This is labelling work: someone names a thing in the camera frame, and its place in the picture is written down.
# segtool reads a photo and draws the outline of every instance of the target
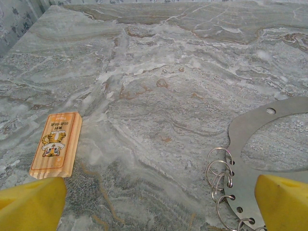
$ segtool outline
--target gray marble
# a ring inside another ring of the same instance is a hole
[[[308,96],[307,25],[296,3],[51,6],[0,63],[1,189],[34,180],[48,114],[79,111],[59,231],[223,230],[206,155],[237,116]],[[307,137],[308,115],[278,119],[243,159],[307,169]]]

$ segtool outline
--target tiger sticker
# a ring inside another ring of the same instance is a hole
[[[65,131],[52,131],[49,135],[42,138],[44,151],[43,157],[45,156],[59,156],[60,150],[65,147],[64,143],[61,143],[63,138],[66,136]]]

